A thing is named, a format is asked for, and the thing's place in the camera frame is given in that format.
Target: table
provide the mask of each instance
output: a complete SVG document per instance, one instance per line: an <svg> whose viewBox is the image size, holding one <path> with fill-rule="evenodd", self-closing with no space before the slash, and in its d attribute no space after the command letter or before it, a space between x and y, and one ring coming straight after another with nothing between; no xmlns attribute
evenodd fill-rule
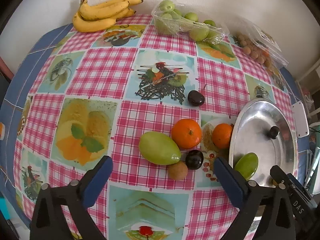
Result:
<svg viewBox="0 0 320 240"><path fill-rule="evenodd" d="M154 239L220 239L237 214L212 171L220 153L202 143L209 166L174 181L165 166L140 155L138 143L147 131L170 135L182 118L197 121L205 135L218 123L234 123L257 94L279 107L296 142L282 75L244 55L232 36L221 44L227 54L187 36L160 35L150 15L122 19L96 33L66 25L40 39L14 78L20 82L9 87L0 114L9 128L0 144L5 153L0 188L9 192L22 219L32 218L43 183L64 186L109 155L114 170L88 208L107 239L140 239L142 225L152 227ZM175 72L179 78L156 91L145 85ZM188 104L191 90L205 96L204 105ZM63 210L78 233L68 208Z"/></svg>

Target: banana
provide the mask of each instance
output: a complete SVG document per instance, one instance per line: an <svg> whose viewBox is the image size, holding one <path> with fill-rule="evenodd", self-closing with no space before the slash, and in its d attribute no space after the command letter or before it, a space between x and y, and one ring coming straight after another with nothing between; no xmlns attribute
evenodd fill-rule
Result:
<svg viewBox="0 0 320 240"><path fill-rule="evenodd" d="M124 18L130 17L132 15L134 15L137 11L132 10L131 8L129 8L129 11L127 12L127 14L124 16Z"/></svg>
<svg viewBox="0 0 320 240"><path fill-rule="evenodd" d="M77 31L82 33L91 33L105 30L111 27L116 23L116 19L108 18L93 22L87 22L81 18L80 12L77 11L76 14L73 16L72 23Z"/></svg>
<svg viewBox="0 0 320 240"><path fill-rule="evenodd" d="M106 6L109 6L111 4L114 4L114 3L117 3L117 2L123 2L123 1L128 1L129 5L136 5L136 4L139 4L139 3L143 2L143 0L109 0L109 1L106 1L106 2L103 2L103 3L99 3L97 5L94 5L92 7L95 8L95 9L100 9L100 8L104 8Z"/></svg>
<svg viewBox="0 0 320 240"><path fill-rule="evenodd" d="M79 8L81 16L87 21L101 20L119 13L129 6L128 1L121 1L103 8L92 8L88 0L84 0Z"/></svg>
<svg viewBox="0 0 320 240"><path fill-rule="evenodd" d="M118 12L115 15L112 15L110 18L116 19L116 20L121 19L121 18L125 17L128 12L129 12L129 8L125 8L121 12Z"/></svg>

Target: metal screw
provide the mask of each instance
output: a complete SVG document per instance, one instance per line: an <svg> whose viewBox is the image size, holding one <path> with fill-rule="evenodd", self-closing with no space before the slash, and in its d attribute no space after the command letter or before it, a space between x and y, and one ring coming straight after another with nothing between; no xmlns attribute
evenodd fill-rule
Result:
<svg viewBox="0 0 320 240"><path fill-rule="evenodd" d="M249 180L248 181L248 184L251 186L251 187L255 187L257 185L257 183L254 181L254 180Z"/></svg>
<svg viewBox="0 0 320 240"><path fill-rule="evenodd" d="M70 185L71 186L77 186L79 184L79 180L77 179L73 179L71 182L70 182Z"/></svg>
<svg viewBox="0 0 320 240"><path fill-rule="evenodd" d="M279 183L279 185L278 185L278 186L279 186L279 188L280 188L280 189L285 189L285 185L284 185L284 184L282 184L282 183Z"/></svg>
<svg viewBox="0 0 320 240"><path fill-rule="evenodd" d="M47 183L45 183L45 184L43 184L43 185L41 186L41 189L45 190L45 189L47 189L48 187L49 187L49 185L48 185Z"/></svg>

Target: dark cherry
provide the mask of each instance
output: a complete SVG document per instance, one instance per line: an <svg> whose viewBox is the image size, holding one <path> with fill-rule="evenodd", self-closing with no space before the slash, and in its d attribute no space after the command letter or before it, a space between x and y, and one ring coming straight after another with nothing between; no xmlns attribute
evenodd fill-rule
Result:
<svg viewBox="0 0 320 240"><path fill-rule="evenodd" d="M203 163L203 153L199 150L192 150L186 156L186 165L189 170L197 170Z"/></svg>
<svg viewBox="0 0 320 240"><path fill-rule="evenodd" d="M188 101L192 106L202 106L204 104L204 96L196 90L191 90L188 94Z"/></svg>

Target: metal tray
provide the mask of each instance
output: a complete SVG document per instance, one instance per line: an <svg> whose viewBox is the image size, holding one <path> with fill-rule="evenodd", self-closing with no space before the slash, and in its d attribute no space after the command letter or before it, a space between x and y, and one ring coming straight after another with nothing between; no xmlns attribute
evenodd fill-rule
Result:
<svg viewBox="0 0 320 240"><path fill-rule="evenodd" d="M280 130L276 139L266 135L272 126ZM260 186L274 187L270 176L273 165L278 165L286 174L293 173L295 151L290 127L281 111L263 98L248 102L238 115L230 143L231 167L250 152L259 158L258 169L251 179Z"/></svg>

